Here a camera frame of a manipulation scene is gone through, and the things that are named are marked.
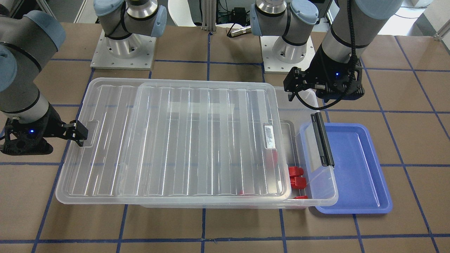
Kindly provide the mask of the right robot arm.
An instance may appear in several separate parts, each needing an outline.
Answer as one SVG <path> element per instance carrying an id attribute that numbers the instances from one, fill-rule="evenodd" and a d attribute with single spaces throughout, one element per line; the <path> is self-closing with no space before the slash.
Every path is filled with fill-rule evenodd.
<path id="1" fill-rule="evenodd" d="M 34 83 L 63 45 L 65 30 L 55 17 L 40 10 L 14 19 L 12 8 L 12 0 L 1 1 L 1 112 L 8 118 L 2 152 L 51 149 L 47 137 L 82 146 L 88 130 L 77 120 L 63 122 Z M 167 25 L 167 9 L 156 0 L 95 0 L 93 8 L 109 41 L 132 35 L 161 37 Z"/>

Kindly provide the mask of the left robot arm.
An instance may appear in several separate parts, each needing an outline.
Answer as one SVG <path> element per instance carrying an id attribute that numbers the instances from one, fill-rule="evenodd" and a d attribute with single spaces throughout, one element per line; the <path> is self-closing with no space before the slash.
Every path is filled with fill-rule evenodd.
<path id="1" fill-rule="evenodd" d="M 289 101 L 300 92 L 315 89 L 316 96 L 335 105 L 365 95 L 359 60 L 391 16 L 400 0 L 338 0 L 338 14 L 306 70 L 292 67 L 283 80 Z M 318 8 L 308 0 L 257 0 L 250 8 L 255 36 L 277 36 L 274 52 L 286 63 L 298 63 L 319 19 Z"/>

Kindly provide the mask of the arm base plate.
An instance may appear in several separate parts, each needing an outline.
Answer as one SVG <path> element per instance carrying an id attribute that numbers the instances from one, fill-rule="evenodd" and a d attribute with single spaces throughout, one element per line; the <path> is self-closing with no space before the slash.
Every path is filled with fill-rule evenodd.
<path id="1" fill-rule="evenodd" d="M 316 53 L 310 37 L 301 46 L 290 45 L 281 36 L 262 36 L 260 44 L 264 72 L 268 74 L 287 74 L 292 67 L 306 70 Z"/>
<path id="2" fill-rule="evenodd" d="M 132 34 L 123 40 L 101 32 L 90 66 L 94 69 L 151 70 L 156 38 Z"/>

